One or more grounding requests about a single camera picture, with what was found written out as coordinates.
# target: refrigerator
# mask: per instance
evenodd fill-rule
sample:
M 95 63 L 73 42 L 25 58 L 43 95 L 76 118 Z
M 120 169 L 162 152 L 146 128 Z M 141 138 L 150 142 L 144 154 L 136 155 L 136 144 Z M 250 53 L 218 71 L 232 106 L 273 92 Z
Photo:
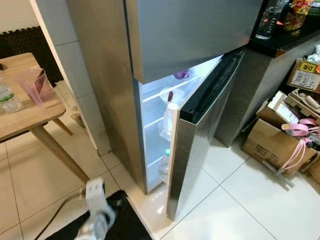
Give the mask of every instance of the refrigerator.
M 145 194 L 167 184 L 171 220 L 202 169 L 262 1 L 68 0 L 112 151 Z

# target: black mat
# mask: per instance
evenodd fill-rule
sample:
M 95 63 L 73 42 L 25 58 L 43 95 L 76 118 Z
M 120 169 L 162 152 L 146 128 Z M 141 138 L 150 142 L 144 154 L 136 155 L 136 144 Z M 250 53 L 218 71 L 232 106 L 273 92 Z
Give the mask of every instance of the black mat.
M 117 217 L 113 227 L 106 234 L 106 240 L 152 240 L 144 225 L 136 215 L 128 200 L 123 196 L 126 193 L 122 190 L 117 191 L 107 198 L 111 206 L 115 206 L 118 199 L 125 199 L 123 209 L 118 209 Z M 76 220 L 69 223 L 64 228 L 52 234 L 46 240 L 74 240 L 78 234 L 78 230 L 89 218 L 87 211 Z

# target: cable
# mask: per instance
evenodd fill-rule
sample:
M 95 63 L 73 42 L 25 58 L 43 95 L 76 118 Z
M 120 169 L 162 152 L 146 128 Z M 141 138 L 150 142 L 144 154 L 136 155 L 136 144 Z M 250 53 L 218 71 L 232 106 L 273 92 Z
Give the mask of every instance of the cable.
M 50 221 L 45 225 L 45 227 L 41 230 L 41 232 L 35 237 L 34 240 L 37 240 L 41 234 L 44 233 L 44 231 L 49 227 L 49 225 L 53 222 L 53 220 L 56 218 L 56 216 L 58 215 L 58 213 L 61 211 L 61 209 L 64 207 L 64 205 L 75 199 L 75 198 L 79 198 L 82 197 L 83 195 L 85 195 L 85 190 L 81 189 L 81 192 L 77 192 L 75 194 L 72 194 L 71 196 L 67 197 L 60 205 L 60 207 L 57 209 L 57 211 L 55 212 L 55 214 L 52 216 L 52 218 L 50 219 Z

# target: refrigerator door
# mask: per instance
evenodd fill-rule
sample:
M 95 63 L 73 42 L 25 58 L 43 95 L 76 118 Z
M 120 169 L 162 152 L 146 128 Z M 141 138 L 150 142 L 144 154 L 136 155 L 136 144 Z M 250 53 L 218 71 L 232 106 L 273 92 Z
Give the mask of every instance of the refrigerator door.
M 243 54 L 234 51 L 224 55 L 177 113 L 166 209 L 173 221 L 196 182 Z
M 134 78 L 145 84 L 247 44 L 263 0 L 124 2 Z

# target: black countertop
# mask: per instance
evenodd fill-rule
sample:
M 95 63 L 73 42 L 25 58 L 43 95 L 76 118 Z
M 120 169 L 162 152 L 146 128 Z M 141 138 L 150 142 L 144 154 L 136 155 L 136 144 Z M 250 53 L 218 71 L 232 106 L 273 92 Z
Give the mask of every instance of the black countertop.
M 320 17 L 307 16 L 302 28 L 286 32 L 282 26 L 277 26 L 271 39 L 252 38 L 247 47 L 256 52 L 276 58 L 285 52 L 320 35 Z

